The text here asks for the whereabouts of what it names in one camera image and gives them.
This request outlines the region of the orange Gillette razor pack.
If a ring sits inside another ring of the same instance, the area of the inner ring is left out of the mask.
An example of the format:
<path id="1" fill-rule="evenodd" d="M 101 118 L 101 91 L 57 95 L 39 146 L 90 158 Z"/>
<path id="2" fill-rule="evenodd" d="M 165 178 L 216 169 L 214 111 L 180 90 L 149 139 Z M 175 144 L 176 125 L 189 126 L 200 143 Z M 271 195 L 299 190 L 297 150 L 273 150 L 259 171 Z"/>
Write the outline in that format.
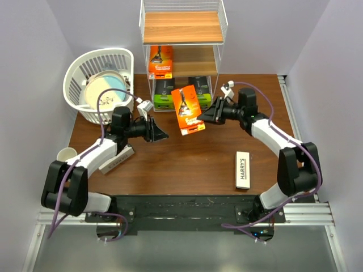
<path id="1" fill-rule="evenodd" d="M 173 47 L 153 45 L 150 47 L 148 74 L 150 80 L 172 79 Z"/>
<path id="2" fill-rule="evenodd" d="M 194 85 L 171 91 L 180 132 L 183 136 L 205 130 L 204 121 L 198 120 L 201 108 Z"/>

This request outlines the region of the grey Harry's box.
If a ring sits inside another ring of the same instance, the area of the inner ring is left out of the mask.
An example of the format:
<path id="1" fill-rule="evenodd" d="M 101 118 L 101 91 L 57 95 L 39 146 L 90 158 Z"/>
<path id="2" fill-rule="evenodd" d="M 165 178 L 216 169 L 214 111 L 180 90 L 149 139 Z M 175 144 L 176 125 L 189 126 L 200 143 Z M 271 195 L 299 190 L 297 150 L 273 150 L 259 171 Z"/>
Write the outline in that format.
<path id="1" fill-rule="evenodd" d="M 104 164 L 102 164 L 98 168 L 98 170 L 100 170 L 101 173 L 105 175 L 114 168 L 116 168 L 118 165 L 123 163 L 124 161 L 128 160 L 133 155 L 134 155 L 133 147 L 130 144 L 127 144 L 119 154 L 107 160 Z"/>

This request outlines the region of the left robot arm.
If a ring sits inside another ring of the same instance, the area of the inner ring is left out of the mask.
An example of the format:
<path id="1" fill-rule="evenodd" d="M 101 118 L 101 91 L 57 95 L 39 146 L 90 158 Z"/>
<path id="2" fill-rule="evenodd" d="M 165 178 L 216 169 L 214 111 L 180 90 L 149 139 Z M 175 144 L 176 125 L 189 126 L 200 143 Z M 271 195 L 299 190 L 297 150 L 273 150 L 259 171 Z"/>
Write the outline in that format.
<path id="1" fill-rule="evenodd" d="M 118 155 L 128 144 L 129 138 L 142 137 L 147 142 L 168 138 L 152 116 L 132 120 L 127 107 L 116 107 L 112 113 L 109 131 L 104 137 L 81 154 L 67 161 L 55 160 L 49 166 L 41 205 L 64 214 L 78 216 L 96 212 L 104 222 L 117 217 L 117 208 L 111 196 L 88 191 L 88 178 L 109 159 Z"/>

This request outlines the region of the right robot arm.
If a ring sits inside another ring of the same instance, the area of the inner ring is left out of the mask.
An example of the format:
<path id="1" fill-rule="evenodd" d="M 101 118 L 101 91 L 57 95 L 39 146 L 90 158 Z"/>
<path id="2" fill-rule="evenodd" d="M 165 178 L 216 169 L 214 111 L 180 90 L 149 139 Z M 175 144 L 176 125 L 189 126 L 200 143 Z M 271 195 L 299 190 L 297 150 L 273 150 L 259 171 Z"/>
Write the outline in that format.
<path id="1" fill-rule="evenodd" d="M 238 101 L 217 97 L 197 119 L 222 125 L 226 120 L 238 121 L 250 136 L 261 141 L 278 157 L 277 181 L 257 195 L 248 214 L 251 226 L 264 223 L 294 199 L 315 194 L 323 183 L 318 149 L 312 142 L 303 143 L 279 129 L 258 110 L 257 95 L 261 91 L 248 85 L 238 92 Z"/>

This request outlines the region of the green black razor box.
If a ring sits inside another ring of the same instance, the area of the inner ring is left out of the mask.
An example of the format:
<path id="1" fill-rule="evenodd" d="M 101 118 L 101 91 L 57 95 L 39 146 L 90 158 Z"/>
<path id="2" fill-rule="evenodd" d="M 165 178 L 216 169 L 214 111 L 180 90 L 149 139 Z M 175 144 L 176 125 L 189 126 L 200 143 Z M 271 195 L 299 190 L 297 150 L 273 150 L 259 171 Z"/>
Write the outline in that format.
<path id="1" fill-rule="evenodd" d="M 155 80 L 153 101 L 156 110 L 174 110 L 174 102 L 171 95 L 171 91 L 173 91 L 174 89 L 174 78 Z"/>
<path id="2" fill-rule="evenodd" d="M 210 93 L 207 77 L 189 77 L 188 84 L 194 86 L 200 108 L 202 110 L 209 108 L 212 103 L 212 96 Z"/>

